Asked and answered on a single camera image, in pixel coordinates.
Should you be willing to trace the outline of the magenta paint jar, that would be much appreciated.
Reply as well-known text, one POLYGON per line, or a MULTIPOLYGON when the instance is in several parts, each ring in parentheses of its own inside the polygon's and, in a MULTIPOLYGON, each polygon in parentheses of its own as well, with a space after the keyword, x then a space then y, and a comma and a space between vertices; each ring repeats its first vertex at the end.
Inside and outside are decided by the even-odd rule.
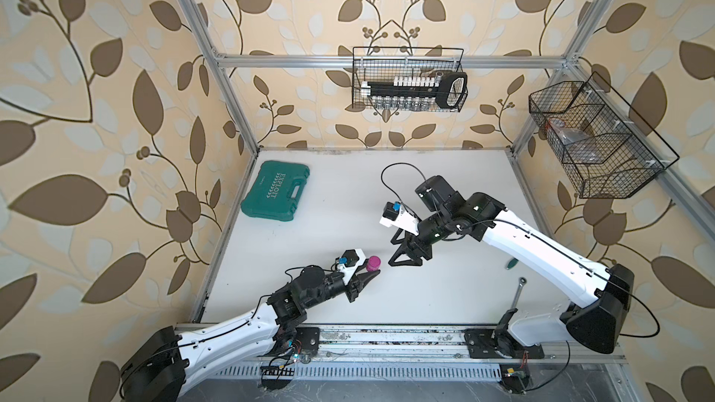
POLYGON ((381 267, 381 259, 377 256, 370 256, 366 262, 366 270, 368 272, 379 271, 381 267))

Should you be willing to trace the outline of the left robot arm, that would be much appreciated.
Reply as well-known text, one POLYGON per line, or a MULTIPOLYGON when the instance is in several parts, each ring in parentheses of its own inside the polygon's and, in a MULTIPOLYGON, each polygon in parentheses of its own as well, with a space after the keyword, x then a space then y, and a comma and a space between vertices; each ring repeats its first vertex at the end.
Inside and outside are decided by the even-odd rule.
POLYGON ((244 359, 292 357, 303 348, 297 329, 307 320, 308 309, 341 295, 352 303, 379 274, 369 260, 335 270, 307 266, 241 316, 196 331, 160 329, 122 367, 119 396, 125 401, 176 401, 244 359))

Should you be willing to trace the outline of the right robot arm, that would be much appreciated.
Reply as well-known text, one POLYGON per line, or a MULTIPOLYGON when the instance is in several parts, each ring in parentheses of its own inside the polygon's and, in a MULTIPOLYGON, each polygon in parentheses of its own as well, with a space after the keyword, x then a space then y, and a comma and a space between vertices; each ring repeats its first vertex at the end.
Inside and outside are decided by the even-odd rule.
POLYGON ((420 266, 433 257, 433 245, 451 235, 471 237, 508 253, 562 291, 566 305, 539 315, 519 314, 510 307, 492 331, 473 331, 476 345, 487 355, 543 357, 542 344, 577 342, 588 350, 609 355, 632 302, 634 275, 623 265, 593 262, 525 223, 502 202, 474 193, 463 198, 437 175, 415 193, 430 210, 422 220, 400 201, 385 204, 380 220, 398 231, 390 265, 420 266))

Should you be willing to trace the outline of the silver combination wrench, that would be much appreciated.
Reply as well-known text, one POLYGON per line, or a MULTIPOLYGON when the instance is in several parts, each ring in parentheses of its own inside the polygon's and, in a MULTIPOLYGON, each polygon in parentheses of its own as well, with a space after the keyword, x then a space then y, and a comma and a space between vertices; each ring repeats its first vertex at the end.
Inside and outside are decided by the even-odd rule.
POLYGON ((518 308, 519 299, 521 299, 521 294, 522 294, 526 284, 527 284, 527 279, 525 277, 520 277, 517 290, 516 290, 514 298, 512 300, 512 304, 510 305, 511 310, 516 310, 518 308))

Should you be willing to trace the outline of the green plastic tool case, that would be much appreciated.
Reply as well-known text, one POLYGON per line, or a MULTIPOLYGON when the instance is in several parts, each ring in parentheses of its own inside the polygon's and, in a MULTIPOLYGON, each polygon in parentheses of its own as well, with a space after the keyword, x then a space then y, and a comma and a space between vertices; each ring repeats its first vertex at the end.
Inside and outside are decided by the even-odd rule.
POLYGON ((305 190, 310 169, 306 165, 269 160, 241 202, 249 217, 272 221, 292 221, 305 190))

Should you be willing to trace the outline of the plastic bag in basket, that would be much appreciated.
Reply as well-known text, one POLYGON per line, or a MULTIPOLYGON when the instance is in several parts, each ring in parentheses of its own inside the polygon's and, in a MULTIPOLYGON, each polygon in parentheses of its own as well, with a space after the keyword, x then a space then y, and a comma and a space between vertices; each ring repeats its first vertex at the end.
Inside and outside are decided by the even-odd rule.
POLYGON ((597 141, 593 135, 580 128, 569 128, 559 118, 551 118, 549 124, 560 142, 560 153, 567 163, 589 165, 601 162, 597 141))

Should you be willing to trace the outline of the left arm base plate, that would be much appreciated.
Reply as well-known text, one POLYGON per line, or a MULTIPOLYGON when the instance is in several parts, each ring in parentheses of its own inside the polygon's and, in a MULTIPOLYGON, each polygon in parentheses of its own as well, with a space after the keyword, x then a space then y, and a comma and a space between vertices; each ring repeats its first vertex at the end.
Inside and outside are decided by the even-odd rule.
POLYGON ((273 340, 275 344, 268 355, 277 357, 288 353, 300 357, 314 357, 320 348, 320 329, 316 327, 280 328, 273 340))

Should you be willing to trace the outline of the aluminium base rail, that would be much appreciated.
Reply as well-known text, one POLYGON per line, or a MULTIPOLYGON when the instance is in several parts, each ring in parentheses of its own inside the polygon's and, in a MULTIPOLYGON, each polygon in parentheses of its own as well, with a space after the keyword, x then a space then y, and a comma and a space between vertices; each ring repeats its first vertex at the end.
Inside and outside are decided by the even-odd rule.
POLYGON ((320 336, 302 342, 302 355, 336 362, 526 362, 536 364, 626 364, 621 348, 602 355, 574 342, 543 344, 542 353, 502 357, 465 336, 469 326, 317 324, 320 336))

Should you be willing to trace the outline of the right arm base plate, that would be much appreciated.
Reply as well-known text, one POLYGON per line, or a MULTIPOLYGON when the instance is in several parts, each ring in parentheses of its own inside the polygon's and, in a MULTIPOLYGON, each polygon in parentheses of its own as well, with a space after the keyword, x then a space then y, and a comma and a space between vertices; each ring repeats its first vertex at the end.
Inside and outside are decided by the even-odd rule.
POLYGON ((543 359, 546 355, 540 345, 523 346, 508 333, 497 334, 495 329, 466 329, 464 340, 472 359, 543 359))

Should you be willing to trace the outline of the socket set rail holder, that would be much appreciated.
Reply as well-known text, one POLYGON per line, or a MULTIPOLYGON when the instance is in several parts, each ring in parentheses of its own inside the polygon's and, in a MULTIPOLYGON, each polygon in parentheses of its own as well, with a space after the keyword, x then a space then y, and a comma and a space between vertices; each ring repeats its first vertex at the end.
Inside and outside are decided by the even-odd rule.
POLYGON ((433 76, 396 76, 392 81, 363 81, 357 97, 377 110, 459 112, 468 96, 465 72, 433 76))

